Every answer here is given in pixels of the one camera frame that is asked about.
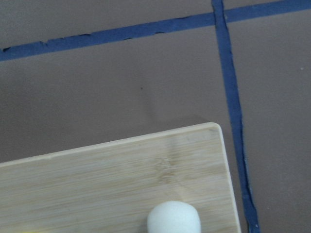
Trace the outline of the bamboo cutting board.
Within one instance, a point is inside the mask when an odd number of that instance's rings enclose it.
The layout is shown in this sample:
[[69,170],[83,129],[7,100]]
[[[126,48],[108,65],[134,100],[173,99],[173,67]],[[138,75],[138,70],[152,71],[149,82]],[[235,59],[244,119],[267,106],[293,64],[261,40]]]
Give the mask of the bamboo cutting board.
[[239,233],[221,127],[203,123],[0,166],[3,233],[145,233],[148,213],[177,200],[204,233]]

